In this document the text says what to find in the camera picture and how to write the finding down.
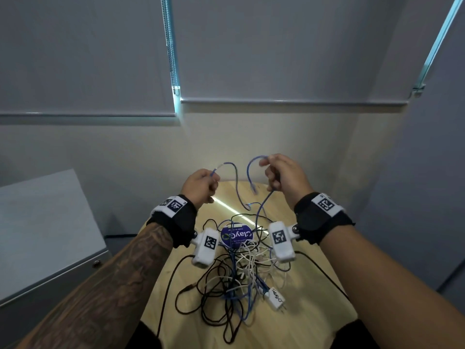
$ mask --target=purple label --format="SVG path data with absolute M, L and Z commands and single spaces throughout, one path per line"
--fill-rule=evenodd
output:
M 221 229 L 221 241 L 224 245 L 239 248 L 242 242 L 246 240 L 252 240 L 252 229 L 247 225 L 234 224 L 234 228 L 231 229 L 231 225 L 228 225 Z

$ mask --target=screw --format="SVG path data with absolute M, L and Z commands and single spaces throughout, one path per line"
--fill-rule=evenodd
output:
M 102 261 L 101 260 L 96 260 L 92 264 L 92 268 L 99 268 L 101 265 L 102 265 Z

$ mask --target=wooden table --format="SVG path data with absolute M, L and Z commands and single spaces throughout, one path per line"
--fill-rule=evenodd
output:
M 268 194 L 266 186 L 257 184 L 258 195 L 254 195 L 248 182 L 239 183 L 239 194 L 244 203 L 262 202 Z M 229 219 L 233 210 L 244 213 L 237 198 L 235 182 L 220 182 L 213 204 L 206 204 L 199 210 L 196 230 L 201 231 L 205 221 L 215 219 L 217 223 Z M 252 205 L 256 212 L 259 205 Z M 264 205 L 266 214 L 273 221 L 283 221 L 286 225 L 295 223 L 295 214 L 289 209 L 281 192 L 275 192 Z M 237 218 L 235 221 L 247 224 Z M 306 241 L 293 242 L 295 250 L 305 252 L 338 284 L 337 276 L 318 246 Z M 185 255 L 193 254 L 194 246 L 174 249 L 163 268 L 142 316 L 142 321 L 156 332 L 163 297 L 172 270 Z M 287 273 L 285 287 L 279 291 L 286 299 L 286 309 L 273 311 L 261 298 L 257 299 L 247 324 L 241 324 L 235 342 L 228 345 L 223 340 L 224 327 L 210 327 L 201 320 L 200 311 L 181 315 L 174 308 L 177 293 L 188 284 L 196 282 L 205 272 L 185 260 L 177 269 L 166 301 L 165 314 L 160 331 L 164 347 L 171 348 L 329 348 L 336 330 L 357 318 L 355 309 L 345 297 L 325 278 L 325 276 L 303 255 L 296 255 L 292 269 Z M 181 311 L 194 309 L 200 303 L 201 295 L 193 289 L 183 293 L 178 300 Z M 209 300 L 206 309 L 211 317 L 224 314 L 224 300 Z

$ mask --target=wrist strap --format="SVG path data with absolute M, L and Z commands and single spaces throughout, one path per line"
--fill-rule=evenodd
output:
M 173 240 L 173 247 L 180 245 L 189 247 L 194 238 L 195 218 L 197 209 L 194 204 L 183 194 L 165 199 L 152 210 L 152 216 L 147 221 L 157 223 L 168 231 Z
M 313 192 L 304 196 L 294 207 L 299 228 L 299 239 L 318 245 L 339 225 L 355 225 L 344 209 L 324 193 Z

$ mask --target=tattoo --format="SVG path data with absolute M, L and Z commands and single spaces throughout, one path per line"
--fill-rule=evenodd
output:
M 73 293 L 19 348 L 124 348 L 172 250 L 167 230 L 145 227 Z

